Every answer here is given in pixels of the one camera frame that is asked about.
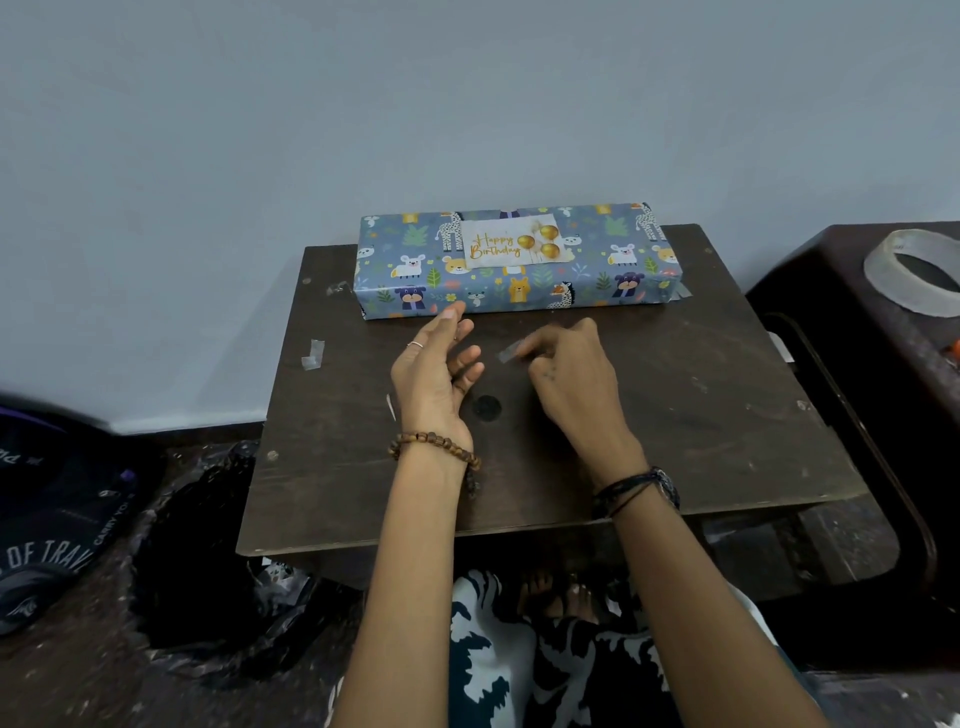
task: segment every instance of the purple trim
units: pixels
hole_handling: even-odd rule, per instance
[[[44,427],[50,427],[51,429],[58,430],[59,432],[66,432],[66,430],[63,429],[62,427],[57,427],[56,425],[45,423],[42,420],[38,420],[36,417],[25,415],[23,414],[23,412],[17,412],[15,409],[7,409],[6,407],[0,407],[0,415],[6,415],[7,417],[14,417],[17,420],[26,420],[28,423],[34,423],[35,425],[43,425]]]

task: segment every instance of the animal print wrapping paper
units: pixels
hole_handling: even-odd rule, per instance
[[[557,258],[536,264],[477,267],[491,250],[502,260],[503,250],[517,241],[497,238],[493,248],[479,237],[466,240],[461,226],[463,221],[550,215],[556,226],[518,241],[536,254]],[[553,240],[561,245],[551,247]],[[365,319],[433,316],[458,300],[467,302],[473,315],[666,303],[682,273],[646,203],[404,212],[361,221],[353,291]]]

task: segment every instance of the wooden table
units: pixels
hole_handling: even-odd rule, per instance
[[[685,515],[802,508],[866,492],[704,232],[664,229],[691,298],[475,317],[469,342],[483,348],[487,370],[464,403],[464,419],[484,468],[476,496],[461,498],[458,536],[551,529],[537,534],[539,543],[574,534],[588,544],[588,558],[611,541],[615,547],[607,522],[583,528],[589,487],[543,415],[526,366],[496,357],[537,327],[587,315],[617,371],[627,421],[651,462],[673,477]],[[323,575],[362,585],[395,466],[387,454],[398,430],[387,406],[390,367],[426,320],[366,322],[348,291],[328,293],[352,279],[355,252],[304,251],[237,551],[322,551],[313,563]],[[305,371],[300,358],[311,339],[325,341],[323,366]],[[482,395],[502,405],[492,422],[473,411]],[[344,566],[338,551],[364,546]]]

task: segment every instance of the happy birthday label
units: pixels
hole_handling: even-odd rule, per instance
[[[553,215],[464,220],[460,230],[470,270],[563,263],[567,259],[564,239]]]

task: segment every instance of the white wall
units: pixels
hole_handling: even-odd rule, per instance
[[[956,0],[4,3],[0,391],[260,419],[300,251],[363,214],[644,199],[744,288],[831,223],[960,218],[958,32]]]

